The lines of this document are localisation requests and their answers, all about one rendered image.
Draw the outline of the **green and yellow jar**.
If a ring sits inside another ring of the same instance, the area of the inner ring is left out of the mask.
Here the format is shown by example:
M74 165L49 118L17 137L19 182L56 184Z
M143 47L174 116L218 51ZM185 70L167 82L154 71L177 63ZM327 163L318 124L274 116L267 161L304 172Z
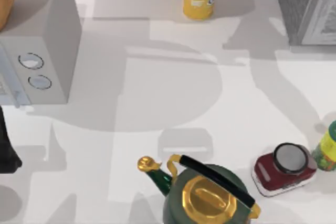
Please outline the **green and yellow jar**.
M336 120L333 121L317 147L312 151L317 167L331 172L336 170Z

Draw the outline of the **green and gold kettle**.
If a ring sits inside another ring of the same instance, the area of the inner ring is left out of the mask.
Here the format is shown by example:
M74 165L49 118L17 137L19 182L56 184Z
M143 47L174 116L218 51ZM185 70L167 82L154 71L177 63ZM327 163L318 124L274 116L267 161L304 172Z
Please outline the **green and gold kettle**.
M163 224L250 224L261 213L244 183L230 170L173 154L169 173L149 156L138 160L164 195Z

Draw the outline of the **dark red jar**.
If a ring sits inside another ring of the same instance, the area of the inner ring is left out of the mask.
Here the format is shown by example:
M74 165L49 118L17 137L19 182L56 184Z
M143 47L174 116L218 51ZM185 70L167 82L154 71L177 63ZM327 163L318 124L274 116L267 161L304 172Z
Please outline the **dark red jar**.
M258 157L251 176L263 196L273 197L310 183L317 169L306 147L285 142Z

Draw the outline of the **grey cabinet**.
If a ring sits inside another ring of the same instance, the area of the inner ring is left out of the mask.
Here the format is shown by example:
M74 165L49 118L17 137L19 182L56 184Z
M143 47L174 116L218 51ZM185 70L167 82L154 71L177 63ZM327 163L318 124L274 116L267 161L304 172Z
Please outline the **grey cabinet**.
M336 0L278 0L291 46L336 46Z

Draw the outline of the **round microwave knob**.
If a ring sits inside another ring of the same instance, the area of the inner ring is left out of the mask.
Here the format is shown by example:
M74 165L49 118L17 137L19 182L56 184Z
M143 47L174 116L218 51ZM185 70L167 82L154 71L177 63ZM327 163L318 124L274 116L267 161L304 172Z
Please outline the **round microwave knob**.
M18 56L19 63L27 69L40 69L44 66L44 60L37 54L26 53Z
M52 81L43 75L37 75L37 76L32 76L28 78L28 83L36 88L36 89L40 89L40 90L46 90L49 89L52 85Z

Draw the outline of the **pale microwave oven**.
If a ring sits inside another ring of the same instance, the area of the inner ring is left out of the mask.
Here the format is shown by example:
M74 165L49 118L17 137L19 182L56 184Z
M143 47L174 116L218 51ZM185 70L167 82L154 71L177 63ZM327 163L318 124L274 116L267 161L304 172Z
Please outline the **pale microwave oven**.
M65 104L74 75L82 26L75 0L14 0L0 31L0 105ZM23 67L18 56L34 53L44 60L40 69ZM40 90L28 78L52 81Z

